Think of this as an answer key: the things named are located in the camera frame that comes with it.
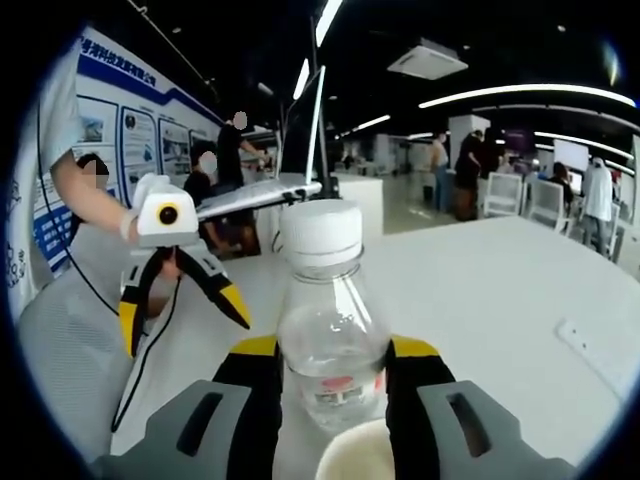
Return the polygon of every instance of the white bottle cap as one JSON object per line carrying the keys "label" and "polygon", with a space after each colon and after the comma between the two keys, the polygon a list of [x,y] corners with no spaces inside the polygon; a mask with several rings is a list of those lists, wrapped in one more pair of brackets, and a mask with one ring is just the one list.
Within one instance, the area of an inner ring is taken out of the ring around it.
{"label": "white bottle cap", "polygon": [[362,251],[362,212],[347,200],[313,200],[280,216],[283,252],[297,267],[328,267]]}

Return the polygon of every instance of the air conditioner unit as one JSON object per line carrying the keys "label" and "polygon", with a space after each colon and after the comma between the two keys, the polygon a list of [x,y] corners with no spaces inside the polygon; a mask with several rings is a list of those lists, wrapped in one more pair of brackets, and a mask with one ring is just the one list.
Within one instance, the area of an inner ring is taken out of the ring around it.
{"label": "air conditioner unit", "polygon": [[421,39],[420,45],[402,55],[387,70],[412,77],[437,80],[467,68],[469,65],[460,61],[453,50]]}

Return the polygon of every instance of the white pillar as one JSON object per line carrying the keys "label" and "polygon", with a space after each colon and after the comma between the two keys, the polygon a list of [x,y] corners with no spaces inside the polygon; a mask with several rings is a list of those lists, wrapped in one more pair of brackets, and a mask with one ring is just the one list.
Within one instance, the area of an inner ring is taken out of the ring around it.
{"label": "white pillar", "polygon": [[635,165],[632,165],[631,168],[636,171],[636,175],[633,177],[635,180],[635,201],[633,202],[631,224],[636,230],[640,230],[640,137],[638,135],[633,136],[633,156],[636,159]]}
{"label": "white pillar", "polygon": [[376,135],[373,144],[373,161],[380,173],[389,173],[395,168],[395,156],[389,135]]}
{"label": "white pillar", "polygon": [[484,132],[491,126],[491,122],[486,118],[476,115],[463,115],[461,117],[452,117],[449,119],[449,141],[451,142],[451,168],[455,168],[458,157],[460,156],[460,145],[462,141],[474,130]]}

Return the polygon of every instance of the cable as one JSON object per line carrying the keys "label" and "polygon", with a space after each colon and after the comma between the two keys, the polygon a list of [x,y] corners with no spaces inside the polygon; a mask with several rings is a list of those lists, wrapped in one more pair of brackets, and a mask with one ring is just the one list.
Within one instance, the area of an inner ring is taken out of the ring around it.
{"label": "cable", "polygon": [[273,242],[271,242],[271,252],[273,253],[276,253],[276,241],[278,240],[279,236],[280,236],[280,230],[276,232],[276,236],[273,237]]}
{"label": "cable", "polygon": [[127,401],[124,403],[124,407],[122,408],[122,412],[120,413],[120,415],[118,415],[118,411],[120,410],[120,404],[122,402],[122,398],[120,398],[120,402],[118,402],[118,407],[116,408],[116,412],[113,415],[113,420],[111,421],[111,433],[116,433],[118,431],[118,428],[120,428],[122,419],[127,413],[127,410],[129,410],[129,405],[131,405],[131,401],[133,400],[133,396],[135,395],[136,390],[138,389],[140,380],[142,380],[142,374],[144,373],[144,367],[147,364],[147,358],[149,358],[149,352],[151,351],[153,346],[156,344],[156,342],[160,339],[164,331],[167,329],[167,327],[169,326],[169,323],[171,323],[171,319],[173,318],[173,312],[176,309],[176,300],[178,299],[178,289],[180,288],[181,281],[182,281],[182,278],[178,278],[178,284],[176,285],[176,290],[173,294],[173,302],[171,304],[171,311],[169,312],[169,317],[167,318],[167,321],[158,332],[158,335],[156,335],[153,338],[153,340],[151,340],[149,347],[144,351],[142,355],[142,361],[140,362],[140,369],[138,370],[138,376],[136,377],[136,380],[133,383],[133,387],[131,388],[131,393],[129,393],[129,396],[127,397]]}
{"label": "cable", "polygon": [[62,234],[58,230],[58,225],[56,224],[55,218],[53,216],[53,212],[51,210],[51,204],[49,203],[49,198],[47,197],[47,189],[44,186],[44,175],[42,173],[42,158],[41,158],[41,154],[40,154],[40,102],[39,101],[38,101],[38,109],[36,111],[36,116],[37,116],[37,119],[36,119],[37,120],[36,121],[36,149],[37,149],[37,155],[38,155],[38,173],[39,173],[39,176],[40,176],[40,187],[42,188],[42,195],[44,197],[44,203],[47,206],[47,212],[49,213],[49,219],[51,220],[51,223],[54,226],[54,229],[56,231],[56,236],[58,237],[58,241],[62,244],[62,247],[64,248],[64,251],[67,254],[67,258],[71,261],[71,264],[75,267],[75,269],[78,271],[78,273],[80,274],[80,276],[82,277],[84,282],[91,289],[91,291],[96,295],[96,297],[98,297],[98,299],[102,302],[102,304],[105,307],[107,307],[116,317],[118,317],[119,316],[118,312],[111,305],[109,305],[107,303],[107,301],[98,293],[98,291],[93,287],[93,285],[91,284],[89,279],[82,272],[82,270],[80,269],[80,267],[76,263],[75,259],[71,255],[71,252],[69,251],[69,248],[67,247],[66,239],[62,238]]}
{"label": "cable", "polygon": [[[109,305],[107,303],[107,301],[94,288],[94,286],[91,284],[89,279],[84,275],[84,273],[82,272],[82,270],[80,269],[80,267],[78,266],[76,261],[74,260],[73,256],[71,255],[71,252],[69,251],[69,248],[67,247],[66,239],[62,238],[62,234],[58,230],[58,225],[55,222],[55,218],[53,216],[53,211],[51,210],[51,204],[49,203],[49,198],[47,197],[47,189],[44,186],[44,175],[42,173],[42,158],[41,158],[41,155],[40,155],[40,102],[38,102],[38,110],[36,112],[36,116],[37,116],[37,122],[36,122],[36,135],[37,135],[36,148],[37,148],[37,155],[38,155],[38,173],[39,173],[39,176],[40,176],[40,186],[42,188],[42,195],[44,197],[44,202],[45,202],[45,204],[47,206],[47,212],[49,214],[49,218],[51,219],[51,223],[53,224],[53,226],[55,228],[56,236],[58,237],[58,241],[60,241],[62,243],[64,251],[67,254],[67,257],[69,258],[69,260],[71,261],[71,263],[73,264],[75,269],[78,271],[78,273],[80,274],[82,279],[85,281],[87,286],[91,289],[91,291],[96,295],[96,297],[98,297],[98,299],[104,304],[105,307],[107,307],[111,312],[113,312],[113,314],[116,317],[119,317],[118,312],[113,307],[111,307],[111,305]],[[167,326],[169,325],[169,323],[171,322],[171,319],[173,318],[173,312],[175,311],[176,300],[178,298],[178,289],[180,288],[180,282],[181,282],[181,278],[178,278],[178,283],[176,284],[176,289],[175,289],[175,291],[173,293],[173,303],[171,305],[171,311],[169,312],[169,317],[167,318],[166,323],[162,326],[162,329],[160,330],[158,335],[151,341],[151,343],[149,344],[149,347],[144,352],[144,355],[142,357],[142,363],[140,364],[140,369],[138,371],[138,376],[136,378],[136,381],[133,384],[133,388],[131,390],[131,393],[129,394],[129,397],[127,398],[127,401],[124,404],[124,408],[123,408],[122,413],[120,414],[120,416],[117,416],[117,415],[118,415],[118,410],[120,410],[120,403],[122,401],[122,398],[120,399],[120,402],[118,402],[118,408],[116,408],[116,412],[115,412],[115,414],[113,416],[113,420],[111,422],[111,432],[113,432],[113,433],[115,433],[118,430],[118,427],[120,426],[120,423],[122,422],[122,419],[124,418],[124,415],[127,413],[127,410],[129,409],[129,405],[131,404],[131,401],[133,400],[133,396],[136,393],[136,389],[138,388],[138,384],[140,383],[140,380],[142,378],[142,373],[144,372],[144,366],[147,363],[147,358],[148,358],[149,352],[151,351],[151,348],[155,345],[155,343],[158,341],[160,336],[167,329]],[[144,336],[147,336],[147,337],[149,336],[145,332],[142,332],[142,334]]]}

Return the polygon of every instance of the ceiling light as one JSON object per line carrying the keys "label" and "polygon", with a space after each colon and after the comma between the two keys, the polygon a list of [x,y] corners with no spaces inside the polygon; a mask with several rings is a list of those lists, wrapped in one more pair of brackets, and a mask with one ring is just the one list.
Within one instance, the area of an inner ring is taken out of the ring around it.
{"label": "ceiling light", "polygon": [[361,125],[358,125],[356,128],[353,129],[354,132],[357,132],[359,130],[364,130],[367,127],[370,127],[372,125],[375,125],[377,123],[382,123],[382,122],[386,122],[387,120],[389,120],[391,118],[390,115],[383,115],[382,117],[378,117],[374,120],[370,120],[368,122],[365,122]]}
{"label": "ceiling light", "polygon": [[605,97],[616,102],[621,102],[631,107],[636,106],[629,97],[619,95],[617,93],[609,92],[607,90],[601,90],[593,87],[582,87],[580,85],[559,85],[554,83],[531,83],[524,85],[507,85],[504,87],[491,87],[483,88],[480,90],[472,90],[470,92],[456,93],[455,95],[449,95],[447,97],[437,98],[428,102],[421,103],[418,108],[429,108],[436,105],[442,105],[445,103],[451,103],[458,100],[464,100],[467,98],[482,97],[485,95],[495,95],[498,93],[517,93],[517,92],[569,92],[569,93],[584,93],[587,95],[596,95],[599,97]]}
{"label": "ceiling light", "polygon": [[302,68],[300,69],[300,76],[298,77],[298,83],[296,83],[296,89],[293,91],[293,99],[297,100],[302,95],[304,91],[304,86],[307,84],[307,79],[309,78],[309,60],[304,59],[304,63],[302,64]]}
{"label": "ceiling light", "polygon": [[433,137],[433,133],[432,132],[414,133],[413,135],[409,135],[407,137],[407,140],[417,140],[418,138],[428,138],[428,137]]}
{"label": "ceiling light", "polygon": [[607,150],[608,152],[615,153],[620,155],[621,157],[627,158],[629,160],[633,160],[634,157],[630,153],[619,150],[617,148],[610,147],[609,145],[604,145],[598,142],[592,142],[591,140],[585,140],[583,138],[570,137],[568,135],[558,135],[556,133],[546,133],[546,132],[535,132],[535,135],[538,137],[545,138],[555,138],[557,140],[566,140],[567,142],[575,142],[581,143],[582,145],[589,145],[591,147],[601,148],[602,150]]}
{"label": "ceiling light", "polygon": [[324,37],[327,36],[327,32],[329,31],[329,27],[331,26],[331,22],[338,13],[338,9],[340,5],[342,5],[343,0],[328,0],[327,4],[322,11],[322,16],[318,21],[318,25],[316,25],[316,45],[320,48],[322,45],[322,41]]}
{"label": "ceiling light", "polygon": [[609,160],[605,160],[604,163],[605,163],[605,165],[607,165],[607,166],[609,166],[611,168],[615,168],[616,170],[620,170],[621,172],[628,173],[631,176],[635,176],[635,174],[636,174],[636,172],[634,172],[630,168],[623,167],[622,165],[620,165],[618,163],[614,163],[614,162],[611,162]]}

